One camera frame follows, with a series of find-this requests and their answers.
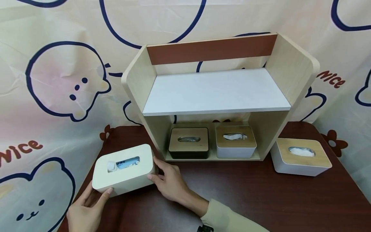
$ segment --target hand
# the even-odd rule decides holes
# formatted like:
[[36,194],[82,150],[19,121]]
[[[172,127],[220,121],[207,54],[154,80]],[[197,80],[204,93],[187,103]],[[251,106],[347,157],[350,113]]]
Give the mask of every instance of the hand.
[[103,207],[109,199],[113,188],[107,189],[100,198],[93,190],[92,182],[88,184],[81,196],[69,207],[67,212],[70,232],[96,232],[101,221]]
[[209,202],[188,188],[180,174],[179,167],[165,163],[156,157],[153,157],[153,161],[164,171],[164,175],[149,174],[147,177],[155,183],[161,194],[203,217],[207,212]]

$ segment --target sleeve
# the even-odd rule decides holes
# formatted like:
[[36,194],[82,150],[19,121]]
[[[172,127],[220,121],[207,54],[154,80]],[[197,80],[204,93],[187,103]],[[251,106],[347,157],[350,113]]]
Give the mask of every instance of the sleeve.
[[203,224],[214,228],[214,232],[269,232],[214,199],[209,202],[207,212],[201,220]]

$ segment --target dark red table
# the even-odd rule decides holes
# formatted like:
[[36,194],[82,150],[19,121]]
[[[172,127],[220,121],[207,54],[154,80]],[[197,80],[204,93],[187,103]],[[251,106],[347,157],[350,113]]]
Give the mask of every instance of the dark red table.
[[[289,122],[280,137],[318,140],[333,167],[317,177],[276,173],[270,155],[263,162],[174,162],[189,187],[274,231],[371,231],[371,205],[316,128]],[[117,127],[100,156],[153,144],[144,127]],[[83,189],[92,178],[86,178]],[[200,219],[162,197],[151,185],[110,199],[100,232],[195,232]],[[59,232],[67,232],[66,219]]]

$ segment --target curtain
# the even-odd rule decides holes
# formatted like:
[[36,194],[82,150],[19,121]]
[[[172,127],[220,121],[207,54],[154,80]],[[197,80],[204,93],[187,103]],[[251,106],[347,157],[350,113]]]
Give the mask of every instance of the curtain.
[[[1,0],[0,209],[7,213],[0,231],[56,231],[109,132],[141,124],[121,76],[142,45],[268,32],[319,60],[292,121],[315,122],[370,199],[370,7],[367,0]],[[266,59],[156,70],[261,68]]]

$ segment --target desktop shelf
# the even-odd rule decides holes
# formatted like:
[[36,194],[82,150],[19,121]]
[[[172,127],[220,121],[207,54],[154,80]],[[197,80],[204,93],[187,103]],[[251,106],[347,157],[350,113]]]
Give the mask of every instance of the desktop shelf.
[[[269,56],[264,68],[194,73],[191,62]],[[170,75],[156,65],[189,63]],[[319,63],[277,33],[142,46],[121,82],[132,108],[166,161],[264,160],[319,72]],[[256,149],[250,159],[216,156],[214,123],[172,124],[170,115],[250,112]],[[174,160],[168,153],[173,127],[209,128],[209,158]]]
[[158,75],[144,116],[285,111],[291,105],[265,68]]

